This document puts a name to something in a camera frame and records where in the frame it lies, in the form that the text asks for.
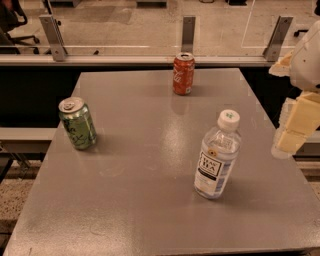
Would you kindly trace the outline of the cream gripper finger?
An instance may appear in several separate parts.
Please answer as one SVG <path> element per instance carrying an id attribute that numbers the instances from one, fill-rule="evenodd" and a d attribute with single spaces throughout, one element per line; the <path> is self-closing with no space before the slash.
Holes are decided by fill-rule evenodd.
<path id="1" fill-rule="evenodd" d="M 277 77 L 289 77 L 292 56 L 293 52 L 290 51 L 282 58 L 279 58 L 278 61 L 270 67 L 269 73 Z"/>
<path id="2" fill-rule="evenodd" d="M 282 105 L 271 154 L 289 158 L 320 126 L 320 95 L 303 91 L 296 99 L 287 98 Z"/>

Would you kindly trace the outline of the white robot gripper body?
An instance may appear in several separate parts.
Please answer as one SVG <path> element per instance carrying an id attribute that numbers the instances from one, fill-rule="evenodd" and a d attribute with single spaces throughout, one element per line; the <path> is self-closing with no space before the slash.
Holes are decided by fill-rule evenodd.
<path id="1" fill-rule="evenodd" d="M 291 57 L 291 84 L 300 90 L 320 92 L 320 21 L 297 43 Z"/>

